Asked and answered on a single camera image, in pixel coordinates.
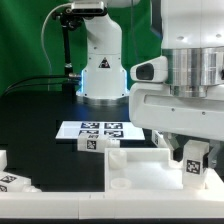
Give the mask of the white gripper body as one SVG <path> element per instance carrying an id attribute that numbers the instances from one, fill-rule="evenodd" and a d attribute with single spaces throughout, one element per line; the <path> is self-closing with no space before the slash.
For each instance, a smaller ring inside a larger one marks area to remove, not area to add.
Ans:
<path id="1" fill-rule="evenodd" d="M 182 98 L 164 84 L 135 83 L 129 117 L 136 127 L 224 141 L 224 85 L 210 87 L 205 98 Z"/>

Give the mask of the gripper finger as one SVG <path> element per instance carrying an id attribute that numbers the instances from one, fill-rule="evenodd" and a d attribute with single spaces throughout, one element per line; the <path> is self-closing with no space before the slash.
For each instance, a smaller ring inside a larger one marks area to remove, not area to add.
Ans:
<path id="1" fill-rule="evenodd" d="M 173 133 L 164 133 L 164 140 L 170 149 L 171 152 L 171 158 L 175 161 L 180 162 L 183 158 L 183 149 L 180 146 L 180 143 L 177 139 L 178 135 Z"/>
<path id="2" fill-rule="evenodd" d="M 214 169 L 217 166 L 218 154 L 221 150 L 221 142 L 211 140 L 209 143 L 209 152 L 203 157 L 203 167 Z"/>

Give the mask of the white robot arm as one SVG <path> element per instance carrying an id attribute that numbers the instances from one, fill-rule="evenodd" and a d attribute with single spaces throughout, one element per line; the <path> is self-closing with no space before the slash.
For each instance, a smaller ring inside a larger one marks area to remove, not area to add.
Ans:
<path id="1" fill-rule="evenodd" d="M 224 141 L 224 0 L 145 0 L 129 116 L 137 127 Z"/>

